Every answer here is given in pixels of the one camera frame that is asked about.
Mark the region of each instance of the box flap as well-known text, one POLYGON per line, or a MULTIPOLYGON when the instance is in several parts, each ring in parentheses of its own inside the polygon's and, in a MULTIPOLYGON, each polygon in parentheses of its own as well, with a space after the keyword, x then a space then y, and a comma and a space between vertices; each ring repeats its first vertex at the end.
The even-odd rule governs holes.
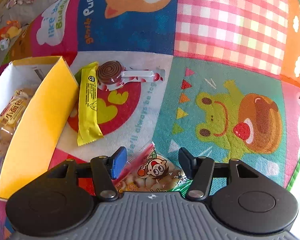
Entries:
MULTIPOLYGON (((53 62, 48 57, 46 64, 53 62)), ((78 99, 79 87, 61 57, 31 99, 12 138, 0 174, 0 198, 14 192, 47 171, 66 120, 78 99)), ((36 58, 14 61, 36 65, 36 58)))

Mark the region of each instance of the brown donut illustration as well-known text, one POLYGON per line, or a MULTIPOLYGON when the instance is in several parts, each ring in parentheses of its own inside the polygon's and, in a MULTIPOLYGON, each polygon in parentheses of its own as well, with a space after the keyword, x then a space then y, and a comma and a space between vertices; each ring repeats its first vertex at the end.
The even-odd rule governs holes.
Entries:
POLYGON ((282 120, 277 104, 266 96, 248 94, 239 106, 236 136, 255 153, 270 154, 279 146, 282 120))

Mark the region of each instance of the pink gingham pattern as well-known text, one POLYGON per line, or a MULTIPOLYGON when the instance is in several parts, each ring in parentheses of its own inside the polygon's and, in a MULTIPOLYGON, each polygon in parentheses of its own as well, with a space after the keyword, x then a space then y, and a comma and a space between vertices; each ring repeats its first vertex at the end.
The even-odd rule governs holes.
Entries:
POLYGON ((288 0, 178 0, 175 56, 280 74, 288 0))

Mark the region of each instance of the colorful mat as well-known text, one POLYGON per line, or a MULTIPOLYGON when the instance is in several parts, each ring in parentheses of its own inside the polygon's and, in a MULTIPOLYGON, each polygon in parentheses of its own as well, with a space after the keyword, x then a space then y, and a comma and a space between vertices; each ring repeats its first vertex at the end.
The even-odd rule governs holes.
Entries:
POLYGON ((73 73, 109 60, 166 70, 162 84, 98 90, 105 137, 82 147, 76 106, 54 157, 90 161, 119 146, 133 155, 153 140, 177 165, 186 147, 219 162, 240 158, 292 187, 300 168, 299 0, 58 0, 16 40, 0 74, 11 60, 49 55, 64 56, 73 73))

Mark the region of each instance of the open cardboard box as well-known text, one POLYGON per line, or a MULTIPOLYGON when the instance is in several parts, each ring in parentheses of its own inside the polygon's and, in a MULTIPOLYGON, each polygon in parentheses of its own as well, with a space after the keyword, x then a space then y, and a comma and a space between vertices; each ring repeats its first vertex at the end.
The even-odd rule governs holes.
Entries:
POLYGON ((35 85, 35 95, 13 135, 0 170, 0 199, 47 171, 59 136, 78 99, 79 86, 62 57, 12 61, 0 76, 0 113, 15 90, 35 85))

